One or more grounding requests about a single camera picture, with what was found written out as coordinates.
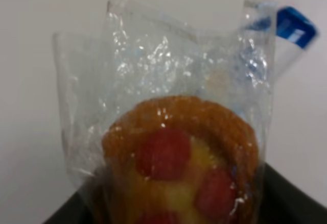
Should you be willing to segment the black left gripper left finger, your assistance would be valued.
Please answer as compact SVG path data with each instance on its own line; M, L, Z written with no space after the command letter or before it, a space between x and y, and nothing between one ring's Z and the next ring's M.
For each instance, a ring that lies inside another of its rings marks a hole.
M43 223L96 223L90 210L94 193L92 191L75 192L55 213Z

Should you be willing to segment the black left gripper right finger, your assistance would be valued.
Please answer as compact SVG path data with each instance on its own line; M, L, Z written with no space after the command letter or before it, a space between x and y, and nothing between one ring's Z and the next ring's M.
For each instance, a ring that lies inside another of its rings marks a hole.
M265 165L259 223L326 223L326 207Z

